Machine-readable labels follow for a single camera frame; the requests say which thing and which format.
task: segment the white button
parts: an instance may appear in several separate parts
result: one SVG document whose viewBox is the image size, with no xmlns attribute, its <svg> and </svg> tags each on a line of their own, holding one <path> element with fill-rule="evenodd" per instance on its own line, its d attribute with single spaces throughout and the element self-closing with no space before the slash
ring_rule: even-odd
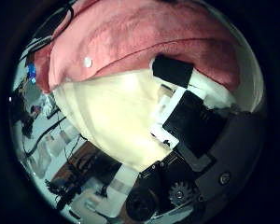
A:
<svg viewBox="0 0 280 224">
<path fill-rule="evenodd" d="M 84 67 L 92 67 L 92 58 L 91 57 L 84 58 Z"/>
</svg>

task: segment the gear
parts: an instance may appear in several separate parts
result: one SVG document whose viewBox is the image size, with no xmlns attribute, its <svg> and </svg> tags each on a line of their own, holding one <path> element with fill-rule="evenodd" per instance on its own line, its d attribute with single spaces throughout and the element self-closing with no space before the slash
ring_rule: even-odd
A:
<svg viewBox="0 0 280 224">
<path fill-rule="evenodd" d="M 169 190 L 169 199 L 175 206 L 191 202 L 193 200 L 193 190 L 187 182 L 176 182 Z"/>
</svg>

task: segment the wire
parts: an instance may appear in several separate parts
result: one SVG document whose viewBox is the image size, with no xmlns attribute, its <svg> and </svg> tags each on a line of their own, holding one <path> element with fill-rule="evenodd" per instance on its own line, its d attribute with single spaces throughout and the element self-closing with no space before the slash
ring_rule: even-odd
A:
<svg viewBox="0 0 280 224">
<path fill-rule="evenodd" d="M 69 154 L 69 158 L 71 158 L 71 156 L 73 156 L 73 153 L 74 153 L 74 150 L 75 150 L 75 148 L 77 147 L 77 143 L 78 143 L 78 141 L 80 140 L 80 135 L 78 136 L 78 138 L 77 138 L 77 141 L 76 141 L 76 143 L 75 143 L 75 145 L 72 147 L 72 150 L 71 150 L 71 152 L 70 152 L 70 154 Z"/>
<path fill-rule="evenodd" d="M 45 46 L 49 45 L 50 43 L 52 43 L 54 40 L 56 40 L 66 29 L 67 27 L 69 26 L 69 24 L 72 22 L 73 18 L 74 18 L 74 10 L 73 8 L 69 5 L 69 4 L 66 4 L 65 7 L 63 7 L 64 9 L 68 9 L 70 11 L 70 19 L 68 21 L 68 23 L 64 26 L 64 28 L 62 28 L 62 30 L 56 35 L 54 36 L 50 41 L 48 41 L 47 43 L 45 43 L 44 45 L 41 45 L 40 47 L 38 48 L 32 48 L 28 53 L 26 53 L 25 55 L 23 55 L 20 59 L 19 59 L 19 63 L 27 58 L 29 55 L 39 51 L 40 49 L 44 48 Z"/>
<path fill-rule="evenodd" d="M 46 129 L 37 139 L 35 145 L 33 146 L 33 148 L 26 153 L 26 157 L 29 158 L 31 157 L 37 150 L 37 145 L 38 143 L 41 141 L 41 139 L 51 130 L 55 129 L 64 119 L 66 119 L 66 117 L 62 118 L 61 120 L 58 120 L 56 123 L 54 123 L 52 126 L 50 126 L 48 129 Z"/>
</svg>

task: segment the pink towel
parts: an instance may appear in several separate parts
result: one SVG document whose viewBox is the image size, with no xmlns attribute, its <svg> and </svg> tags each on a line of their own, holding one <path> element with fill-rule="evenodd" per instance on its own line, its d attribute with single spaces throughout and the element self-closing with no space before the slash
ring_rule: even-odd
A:
<svg viewBox="0 0 280 224">
<path fill-rule="evenodd" d="M 83 81 L 149 68 L 158 54 L 194 63 L 197 70 L 230 91 L 239 85 L 235 38 L 196 3 L 79 0 L 73 9 L 75 17 L 69 27 L 35 54 L 36 82 L 43 92 L 67 79 Z M 69 15 L 55 35 L 68 19 Z"/>
</svg>

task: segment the cream fabric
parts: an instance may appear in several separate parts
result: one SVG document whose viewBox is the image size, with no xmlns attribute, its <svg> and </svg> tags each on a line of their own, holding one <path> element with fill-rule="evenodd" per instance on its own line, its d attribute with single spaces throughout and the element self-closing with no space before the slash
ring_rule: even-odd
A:
<svg viewBox="0 0 280 224">
<path fill-rule="evenodd" d="M 153 111 L 167 90 L 151 70 L 138 70 L 62 84 L 57 105 L 89 141 L 137 171 L 170 153 L 149 132 Z"/>
</svg>

